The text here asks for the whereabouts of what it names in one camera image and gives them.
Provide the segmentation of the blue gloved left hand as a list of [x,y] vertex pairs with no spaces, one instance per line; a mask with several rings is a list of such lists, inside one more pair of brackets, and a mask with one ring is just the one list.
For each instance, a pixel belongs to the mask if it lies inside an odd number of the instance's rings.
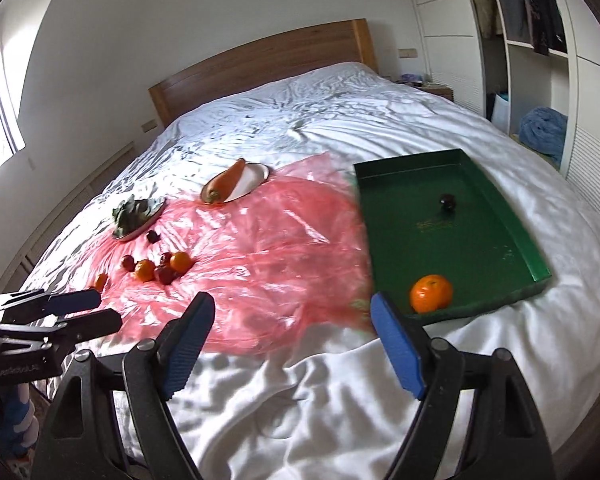
[[20,458],[35,446],[40,423],[28,384],[0,389],[0,454]]

